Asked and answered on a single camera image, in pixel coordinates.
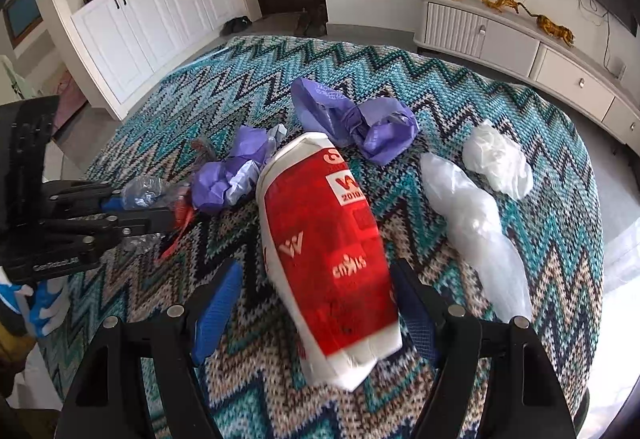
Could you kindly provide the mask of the blue white gloved left hand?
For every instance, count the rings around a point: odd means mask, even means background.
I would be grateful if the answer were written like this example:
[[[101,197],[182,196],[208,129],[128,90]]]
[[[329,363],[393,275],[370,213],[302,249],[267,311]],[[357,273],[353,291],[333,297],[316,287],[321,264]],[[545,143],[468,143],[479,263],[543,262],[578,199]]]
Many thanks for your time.
[[[46,337],[63,323],[68,308],[67,277],[18,285],[1,271],[1,324],[10,334]]]

